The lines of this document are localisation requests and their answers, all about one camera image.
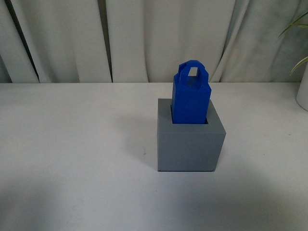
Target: white tabletop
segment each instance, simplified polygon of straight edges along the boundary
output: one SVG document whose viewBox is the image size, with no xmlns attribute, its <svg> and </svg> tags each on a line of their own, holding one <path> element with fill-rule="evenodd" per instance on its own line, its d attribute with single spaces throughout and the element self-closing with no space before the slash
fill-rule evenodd
<svg viewBox="0 0 308 231">
<path fill-rule="evenodd" d="M 215 172 L 157 172 L 171 83 L 0 84 L 0 230 L 308 229 L 298 84 L 213 83 Z"/>
</svg>

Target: gray box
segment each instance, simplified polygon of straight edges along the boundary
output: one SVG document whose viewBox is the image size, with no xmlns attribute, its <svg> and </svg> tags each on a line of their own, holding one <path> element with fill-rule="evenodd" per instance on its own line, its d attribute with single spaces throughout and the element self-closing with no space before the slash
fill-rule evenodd
<svg viewBox="0 0 308 231">
<path fill-rule="evenodd" d="M 173 124 L 171 99 L 158 99 L 158 171 L 214 171 L 226 131 L 210 101 L 206 124 Z"/>
</svg>

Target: plant leaf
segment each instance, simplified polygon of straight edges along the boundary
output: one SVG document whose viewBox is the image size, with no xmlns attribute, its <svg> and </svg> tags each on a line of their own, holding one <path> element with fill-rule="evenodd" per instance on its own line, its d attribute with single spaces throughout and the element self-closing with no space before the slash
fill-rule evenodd
<svg viewBox="0 0 308 231">
<path fill-rule="evenodd" d="M 302 28 L 308 28 L 308 24 L 295 24 L 295 25 Z"/>
<path fill-rule="evenodd" d="M 295 19 L 295 21 L 293 21 L 286 29 L 284 29 L 283 32 L 281 32 L 281 34 L 278 37 L 280 37 L 284 32 L 286 32 L 291 26 L 293 26 L 298 20 L 300 20 L 306 14 L 308 14 L 308 11 L 304 13 L 303 15 L 299 16 L 297 19 Z"/>
<path fill-rule="evenodd" d="M 308 56 L 306 58 L 303 58 L 301 61 L 299 61 L 292 69 L 291 74 L 301 65 L 308 61 Z"/>
</svg>

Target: white curtain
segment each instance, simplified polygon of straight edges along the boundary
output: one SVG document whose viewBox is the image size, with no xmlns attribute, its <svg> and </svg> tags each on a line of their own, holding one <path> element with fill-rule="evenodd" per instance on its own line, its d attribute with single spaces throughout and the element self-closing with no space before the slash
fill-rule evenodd
<svg viewBox="0 0 308 231">
<path fill-rule="evenodd" d="M 308 55 L 308 30 L 278 37 L 304 0 L 0 0 L 0 10 L 0 82 L 171 82 L 191 59 L 213 82 L 293 82 Z"/>
</svg>

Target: blue plastic piece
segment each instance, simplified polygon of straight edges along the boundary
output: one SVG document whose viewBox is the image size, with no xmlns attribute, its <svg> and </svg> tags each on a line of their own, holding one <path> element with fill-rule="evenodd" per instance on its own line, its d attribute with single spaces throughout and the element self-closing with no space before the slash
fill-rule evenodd
<svg viewBox="0 0 308 231">
<path fill-rule="evenodd" d="M 192 67 L 197 68 L 196 76 L 189 76 Z M 179 65 L 179 72 L 173 79 L 172 121 L 174 124 L 205 124 L 211 96 L 208 72 L 197 60 Z"/>
</svg>

